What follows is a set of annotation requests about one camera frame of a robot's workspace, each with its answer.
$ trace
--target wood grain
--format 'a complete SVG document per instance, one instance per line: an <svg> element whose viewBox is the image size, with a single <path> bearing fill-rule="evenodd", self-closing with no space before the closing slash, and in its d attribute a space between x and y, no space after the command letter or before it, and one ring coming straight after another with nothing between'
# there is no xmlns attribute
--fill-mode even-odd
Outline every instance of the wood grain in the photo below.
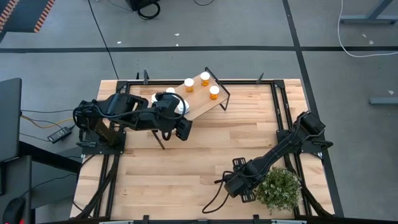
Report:
<svg viewBox="0 0 398 224"><path fill-rule="evenodd" d="M303 89L300 80L285 80L285 85L295 120L307 110ZM167 87L170 86L133 86L131 93L150 97ZM116 81L102 81L98 99L106 99L115 88ZM223 171L232 169L232 159L262 156L277 144L270 87L227 85L226 88L231 93L228 110L216 106L196 118L187 141L174 136L163 141L166 150L161 150L152 133L127 132L126 151L121 157L116 181L113 220L142 220L143 215L150 215L151 220L250 219L253 214L261 218L293 217L292 212L270 215L265 205L241 203L240 198L228 199L215 213L202 214L203 206L218 190L213 181L220 179ZM284 112L282 117L287 128ZM308 188L323 207L333 213L321 161L308 154L301 155L301 159ZM101 161L102 156L96 156L82 168L75 195L78 205L88 203L96 191ZM283 165L283 160L275 164ZM225 195L226 191L222 190L210 209L217 207ZM77 213L73 208L71 216Z"/></svg>

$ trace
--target green leaves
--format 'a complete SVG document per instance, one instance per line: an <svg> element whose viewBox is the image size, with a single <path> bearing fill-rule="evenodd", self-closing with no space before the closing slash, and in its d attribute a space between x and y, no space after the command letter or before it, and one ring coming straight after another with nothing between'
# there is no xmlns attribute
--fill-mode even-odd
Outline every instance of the green leaves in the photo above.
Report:
<svg viewBox="0 0 398 224"><path fill-rule="evenodd" d="M256 198L273 210L292 211L300 197L300 182L295 174L283 167L273 167L254 190Z"/></svg>

